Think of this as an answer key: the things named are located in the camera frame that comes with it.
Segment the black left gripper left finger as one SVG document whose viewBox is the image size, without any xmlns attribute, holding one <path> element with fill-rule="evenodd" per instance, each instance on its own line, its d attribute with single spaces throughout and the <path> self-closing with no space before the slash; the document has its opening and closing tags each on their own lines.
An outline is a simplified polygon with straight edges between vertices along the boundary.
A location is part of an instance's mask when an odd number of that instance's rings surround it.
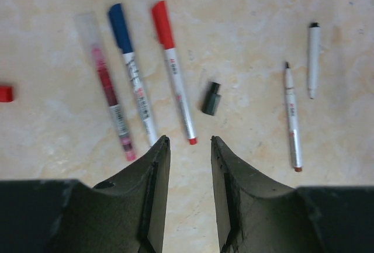
<svg viewBox="0 0 374 253">
<path fill-rule="evenodd" d="M 161 252 L 171 151 L 162 136 L 94 187 L 77 179 L 1 182 L 2 252 Z"/>
</svg>

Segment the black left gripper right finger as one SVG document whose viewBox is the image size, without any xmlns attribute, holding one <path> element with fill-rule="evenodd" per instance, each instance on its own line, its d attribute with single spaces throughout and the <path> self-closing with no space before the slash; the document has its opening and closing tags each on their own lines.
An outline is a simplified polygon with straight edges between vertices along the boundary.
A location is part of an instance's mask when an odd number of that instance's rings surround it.
<svg viewBox="0 0 374 253">
<path fill-rule="evenodd" d="M 212 137 L 211 164 L 221 252 L 372 252 L 373 187 L 293 189 Z"/>
</svg>

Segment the white brown-end marker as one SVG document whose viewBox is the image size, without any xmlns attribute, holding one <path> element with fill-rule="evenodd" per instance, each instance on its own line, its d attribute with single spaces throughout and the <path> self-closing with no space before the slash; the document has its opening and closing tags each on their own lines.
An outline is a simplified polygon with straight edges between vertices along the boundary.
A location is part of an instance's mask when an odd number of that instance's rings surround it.
<svg viewBox="0 0 374 253">
<path fill-rule="evenodd" d="M 289 63 L 285 62 L 285 101 L 288 117 L 290 156 L 295 172 L 302 172 L 303 158 L 297 114 L 296 92 Z"/>
</svg>

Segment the white blue-end marker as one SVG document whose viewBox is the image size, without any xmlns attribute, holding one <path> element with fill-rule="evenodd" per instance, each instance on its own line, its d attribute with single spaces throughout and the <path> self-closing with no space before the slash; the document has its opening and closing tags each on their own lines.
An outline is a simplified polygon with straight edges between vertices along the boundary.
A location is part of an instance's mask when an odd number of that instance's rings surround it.
<svg viewBox="0 0 374 253">
<path fill-rule="evenodd" d="M 146 89 L 141 80 L 140 70 L 137 65 L 135 53 L 124 53 L 122 54 L 122 56 L 129 73 L 129 78 L 133 87 L 133 93 L 136 99 L 140 119 L 143 122 L 143 126 L 146 130 L 146 135 L 151 147 L 157 142 L 158 133 L 155 127 L 151 106 L 148 102 Z"/>
</svg>

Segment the white red-end marker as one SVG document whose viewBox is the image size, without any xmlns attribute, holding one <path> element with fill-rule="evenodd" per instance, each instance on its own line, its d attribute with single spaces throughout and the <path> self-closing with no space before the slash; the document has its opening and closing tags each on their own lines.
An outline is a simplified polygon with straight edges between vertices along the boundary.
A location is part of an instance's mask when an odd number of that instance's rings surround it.
<svg viewBox="0 0 374 253">
<path fill-rule="evenodd" d="M 193 118 L 190 112 L 190 106 L 185 92 L 176 49 L 169 48 L 167 50 L 164 50 L 164 54 L 167 61 L 176 102 L 181 112 L 181 119 L 186 131 L 186 138 L 188 139 L 190 145 L 195 145 L 198 143 L 198 138 L 195 127 L 193 125 Z"/>
</svg>

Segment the blue pen cap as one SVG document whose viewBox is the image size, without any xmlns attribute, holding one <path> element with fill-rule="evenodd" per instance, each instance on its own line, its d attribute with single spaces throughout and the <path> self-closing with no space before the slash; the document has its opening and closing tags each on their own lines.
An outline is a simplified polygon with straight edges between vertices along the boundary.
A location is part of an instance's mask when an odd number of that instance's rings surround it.
<svg viewBox="0 0 374 253">
<path fill-rule="evenodd" d="M 118 48 L 121 49 L 123 54 L 132 53 L 133 47 L 127 30 L 121 3 L 115 4 L 109 8 L 108 18 Z"/>
</svg>

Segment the red clear pen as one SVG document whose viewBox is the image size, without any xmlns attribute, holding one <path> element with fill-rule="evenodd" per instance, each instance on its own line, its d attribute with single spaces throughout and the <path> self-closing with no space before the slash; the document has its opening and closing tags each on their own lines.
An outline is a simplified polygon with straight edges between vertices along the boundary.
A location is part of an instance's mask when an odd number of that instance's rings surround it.
<svg viewBox="0 0 374 253">
<path fill-rule="evenodd" d="M 110 77 L 108 60 L 103 45 L 102 36 L 96 16 L 93 12 L 79 14 L 75 17 L 78 33 L 87 57 L 95 67 L 102 85 L 103 93 L 109 107 L 110 115 L 115 125 L 117 135 L 124 149 L 126 159 L 134 161 L 135 151 L 132 145 L 129 128 L 123 113 L 123 109 L 118 101 L 115 86 Z"/>
</svg>

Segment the red marker cap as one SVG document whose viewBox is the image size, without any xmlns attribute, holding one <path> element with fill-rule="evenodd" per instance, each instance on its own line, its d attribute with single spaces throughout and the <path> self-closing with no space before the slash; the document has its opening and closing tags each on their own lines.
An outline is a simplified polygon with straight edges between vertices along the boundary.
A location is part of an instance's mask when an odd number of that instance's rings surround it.
<svg viewBox="0 0 374 253">
<path fill-rule="evenodd" d="M 151 14 L 159 43 L 163 45 L 165 50 L 175 48 L 166 1 L 157 2 L 151 8 Z"/>
</svg>

